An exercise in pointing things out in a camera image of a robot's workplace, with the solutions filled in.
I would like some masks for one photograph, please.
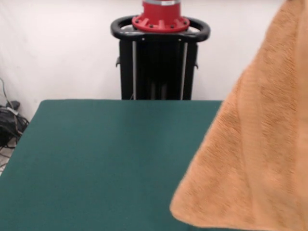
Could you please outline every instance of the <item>green tabletop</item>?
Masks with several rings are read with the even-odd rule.
[[[219,105],[44,101],[0,177],[1,230],[198,230],[169,204]]]

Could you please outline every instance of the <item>orange towel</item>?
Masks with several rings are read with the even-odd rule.
[[[308,231],[308,0],[286,0],[171,202],[201,227]]]

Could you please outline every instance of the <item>white wall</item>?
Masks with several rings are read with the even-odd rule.
[[[200,44],[193,99],[224,99],[282,0],[182,2],[184,15],[212,27]],[[120,99],[109,25],[140,12],[141,0],[0,0],[0,76],[9,98],[29,118],[44,99]]]

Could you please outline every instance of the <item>red flange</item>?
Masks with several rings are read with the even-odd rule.
[[[181,16],[180,0],[143,0],[144,12],[132,24],[146,32],[172,33],[188,29],[190,22]]]

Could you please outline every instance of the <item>black metal frame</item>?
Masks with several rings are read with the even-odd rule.
[[[190,100],[197,43],[209,38],[210,27],[200,20],[188,18],[190,27],[197,28],[198,32],[187,30],[164,34],[123,29],[132,25],[133,17],[119,18],[111,24],[113,36],[120,39],[117,64],[121,65],[122,99]]]

